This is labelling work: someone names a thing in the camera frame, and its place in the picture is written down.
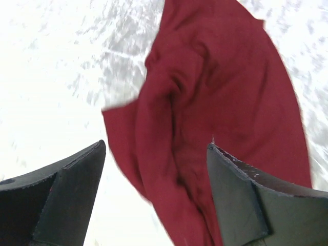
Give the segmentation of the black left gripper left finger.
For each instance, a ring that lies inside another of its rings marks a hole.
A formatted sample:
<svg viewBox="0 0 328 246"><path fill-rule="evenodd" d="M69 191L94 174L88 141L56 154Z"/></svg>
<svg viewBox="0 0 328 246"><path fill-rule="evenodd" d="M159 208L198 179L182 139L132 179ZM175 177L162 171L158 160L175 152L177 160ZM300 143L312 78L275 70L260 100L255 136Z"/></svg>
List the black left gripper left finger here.
<svg viewBox="0 0 328 246"><path fill-rule="evenodd" d="M105 156L100 140L1 181L1 245L83 245Z"/></svg>

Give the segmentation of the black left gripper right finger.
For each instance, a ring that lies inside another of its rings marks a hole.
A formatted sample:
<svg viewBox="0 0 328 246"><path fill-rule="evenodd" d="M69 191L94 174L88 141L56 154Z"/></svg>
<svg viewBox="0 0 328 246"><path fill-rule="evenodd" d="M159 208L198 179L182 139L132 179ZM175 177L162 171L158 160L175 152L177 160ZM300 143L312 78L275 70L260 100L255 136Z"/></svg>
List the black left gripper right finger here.
<svg viewBox="0 0 328 246"><path fill-rule="evenodd" d="M207 167L223 245L327 245L327 192L276 178L213 143Z"/></svg>

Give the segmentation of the dark red t-shirt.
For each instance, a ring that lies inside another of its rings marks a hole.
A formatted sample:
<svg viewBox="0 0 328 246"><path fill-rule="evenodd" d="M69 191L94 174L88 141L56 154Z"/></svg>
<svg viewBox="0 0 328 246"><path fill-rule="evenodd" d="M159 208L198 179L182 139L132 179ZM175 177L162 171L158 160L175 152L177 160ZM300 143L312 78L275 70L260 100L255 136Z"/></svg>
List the dark red t-shirt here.
<svg viewBox="0 0 328 246"><path fill-rule="evenodd" d="M175 245L221 245L206 164L216 144L311 187L298 101L263 28L237 1L166 1L136 100L103 111L119 168Z"/></svg>

